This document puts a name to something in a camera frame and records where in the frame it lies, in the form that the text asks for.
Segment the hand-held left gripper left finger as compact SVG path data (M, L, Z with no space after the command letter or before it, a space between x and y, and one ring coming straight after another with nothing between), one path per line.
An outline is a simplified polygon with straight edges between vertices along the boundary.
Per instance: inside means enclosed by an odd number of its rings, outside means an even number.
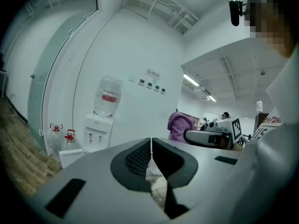
M128 158L150 160L150 138L87 154L55 175L30 201L46 224L165 224L144 175L129 171Z

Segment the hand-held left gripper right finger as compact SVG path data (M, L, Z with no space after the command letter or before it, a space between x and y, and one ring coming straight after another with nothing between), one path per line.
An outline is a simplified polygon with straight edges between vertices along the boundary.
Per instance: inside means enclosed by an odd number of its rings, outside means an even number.
M201 204L216 192L241 155L179 143L152 139L153 160L167 180L165 213L175 219Z

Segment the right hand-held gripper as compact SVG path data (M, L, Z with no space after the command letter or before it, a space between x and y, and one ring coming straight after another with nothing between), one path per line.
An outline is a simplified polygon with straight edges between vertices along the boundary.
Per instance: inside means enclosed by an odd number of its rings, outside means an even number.
M227 138L226 145L221 141L223 137ZM221 143L221 148L228 150L233 149L234 145L243 147L247 143L237 116L210 122L206 131L187 130L185 139L197 146L211 147Z

